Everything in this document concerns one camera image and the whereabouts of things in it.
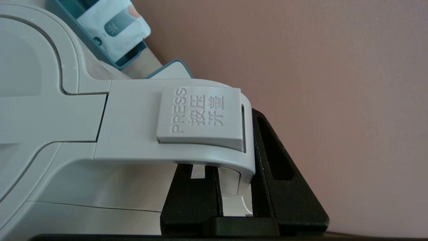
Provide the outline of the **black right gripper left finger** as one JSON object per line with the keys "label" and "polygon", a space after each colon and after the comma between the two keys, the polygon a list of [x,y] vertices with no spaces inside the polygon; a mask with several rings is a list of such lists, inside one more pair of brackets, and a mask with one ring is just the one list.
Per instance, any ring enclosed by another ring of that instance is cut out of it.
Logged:
{"label": "black right gripper left finger", "polygon": [[211,236],[223,216],[218,168],[204,166],[205,177],[192,179],[194,165],[178,164],[160,215],[162,236]]}

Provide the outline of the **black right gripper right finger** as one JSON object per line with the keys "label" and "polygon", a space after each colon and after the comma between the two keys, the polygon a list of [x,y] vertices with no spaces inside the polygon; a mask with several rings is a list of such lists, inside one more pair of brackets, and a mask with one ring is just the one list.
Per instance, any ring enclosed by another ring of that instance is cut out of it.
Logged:
{"label": "black right gripper right finger", "polygon": [[252,212],[274,218],[281,235],[322,235],[330,222],[272,125],[252,110],[255,167],[251,181]]}

